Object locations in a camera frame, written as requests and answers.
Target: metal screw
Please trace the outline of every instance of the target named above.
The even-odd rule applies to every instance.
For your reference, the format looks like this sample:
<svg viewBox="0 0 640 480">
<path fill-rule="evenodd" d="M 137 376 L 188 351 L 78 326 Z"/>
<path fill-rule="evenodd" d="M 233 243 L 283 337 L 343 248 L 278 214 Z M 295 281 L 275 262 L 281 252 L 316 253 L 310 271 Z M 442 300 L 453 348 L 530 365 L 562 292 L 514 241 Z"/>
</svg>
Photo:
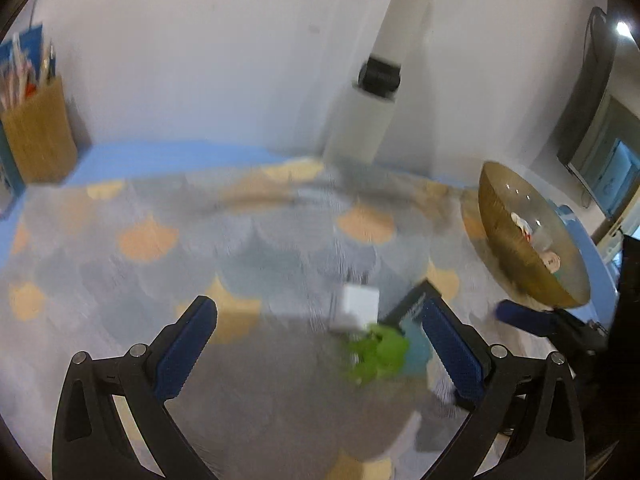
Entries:
<svg viewBox="0 0 640 480">
<path fill-rule="evenodd" d="M 491 353 L 498 359 L 503 359 L 509 355 L 508 350 L 502 345 L 493 345 L 491 347 Z"/>
<path fill-rule="evenodd" d="M 71 358 L 71 362 L 75 365 L 79 365 L 80 363 L 84 362 L 85 359 L 86 359 L 86 352 L 78 352 L 77 354 L 74 354 L 74 356 Z"/>
<path fill-rule="evenodd" d="M 129 354 L 132 355 L 133 357 L 140 357 L 143 356 L 146 352 L 146 345 L 143 345 L 142 343 L 138 343 L 137 345 L 133 345 L 130 349 L 129 349 Z"/>
<path fill-rule="evenodd" d="M 553 352 L 551 354 L 551 360 L 555 362 L 557 365 L 563 365 L 565 358 L 560 352 Z"/>
</svg>

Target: white pipe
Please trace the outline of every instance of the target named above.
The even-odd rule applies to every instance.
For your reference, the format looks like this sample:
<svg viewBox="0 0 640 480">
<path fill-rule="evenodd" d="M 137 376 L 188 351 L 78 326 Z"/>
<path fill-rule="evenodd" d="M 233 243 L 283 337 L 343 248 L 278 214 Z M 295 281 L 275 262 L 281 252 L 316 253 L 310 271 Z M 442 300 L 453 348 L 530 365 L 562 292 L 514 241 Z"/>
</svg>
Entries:
<svg viewBox="0 0 640 480">
<path fill-rule="evenodd" d="M 430 0 L 391 0 L 372 56 L 402 65 Z M 324 159 L 351 158 L 370 164 L 394 116 L 396 103 L 349 88 L 330 116 Z"/>
</svg>

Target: green toy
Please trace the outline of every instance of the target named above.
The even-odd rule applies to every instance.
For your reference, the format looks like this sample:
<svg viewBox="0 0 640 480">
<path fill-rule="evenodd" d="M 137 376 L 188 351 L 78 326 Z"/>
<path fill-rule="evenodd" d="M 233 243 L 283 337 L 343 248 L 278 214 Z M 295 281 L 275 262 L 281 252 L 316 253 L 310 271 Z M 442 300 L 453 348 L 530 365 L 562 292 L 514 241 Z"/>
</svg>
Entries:
<svg viewBox="0 0 640 480">
<path fill-rule="evenodd" d="M 358 358 L 350 370 L 350 378 L 358 384 L 396 376 L 404 366 L 409 340 L 398 330 L 373 324 L 361 339 L 350 341 L 349 352 Z"/>
</svg>

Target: bowl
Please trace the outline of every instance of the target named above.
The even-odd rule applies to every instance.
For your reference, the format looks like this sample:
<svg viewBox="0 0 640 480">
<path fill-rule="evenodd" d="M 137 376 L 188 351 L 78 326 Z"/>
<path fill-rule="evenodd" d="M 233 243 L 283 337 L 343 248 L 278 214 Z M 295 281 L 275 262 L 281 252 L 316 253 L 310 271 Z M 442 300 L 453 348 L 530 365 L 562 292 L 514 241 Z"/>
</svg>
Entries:
<svg viewBox="0 0 640 480">
<path fill-rule="evenodd" d="M 489 247 L 516 285 L 547 306 L 589 302 L 591 287 L 580 251 L 555 208 L 529 182 L 498 162 L 486 162 L 478 205 Z"/>
</svg>

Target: wall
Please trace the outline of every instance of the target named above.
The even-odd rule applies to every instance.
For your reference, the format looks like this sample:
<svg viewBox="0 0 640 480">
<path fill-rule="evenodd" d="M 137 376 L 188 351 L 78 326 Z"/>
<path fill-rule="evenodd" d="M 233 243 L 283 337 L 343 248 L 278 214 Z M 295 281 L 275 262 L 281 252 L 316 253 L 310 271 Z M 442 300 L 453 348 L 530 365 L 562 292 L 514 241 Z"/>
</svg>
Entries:
<svg viewBox="0 0 640 480">
<path fill-rule="evenodd" d="M 209 139 L 300 154 L 321 149 L 388 1 L 38 0 L 35 20 L 56 43 L 74 127 L 94 142 Z M 433 0 L 378 161 L 475 184 L 482 161 L 497 159 L 579 208 L 550 133 L 594 5 L 606 0 Z"/>
</svg>

